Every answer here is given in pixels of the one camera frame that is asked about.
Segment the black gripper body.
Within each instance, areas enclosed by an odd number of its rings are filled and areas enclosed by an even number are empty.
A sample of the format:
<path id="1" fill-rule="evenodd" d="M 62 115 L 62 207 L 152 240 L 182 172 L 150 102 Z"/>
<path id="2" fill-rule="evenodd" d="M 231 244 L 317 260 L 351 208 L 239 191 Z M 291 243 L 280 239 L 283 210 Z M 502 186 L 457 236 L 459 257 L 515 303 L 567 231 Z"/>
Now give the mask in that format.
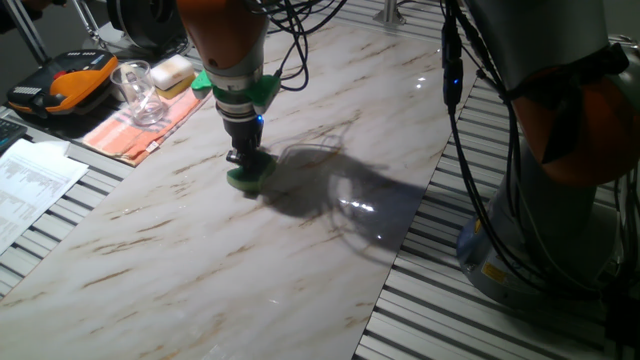
<path id="1" fill-rule="evenodd" d="M 224 119 L 223 124 L 231 137 L 232 147 L 237 151 L 254 151 L 260 146 L 264 128 L 261 115 L 240 122 Z"/>

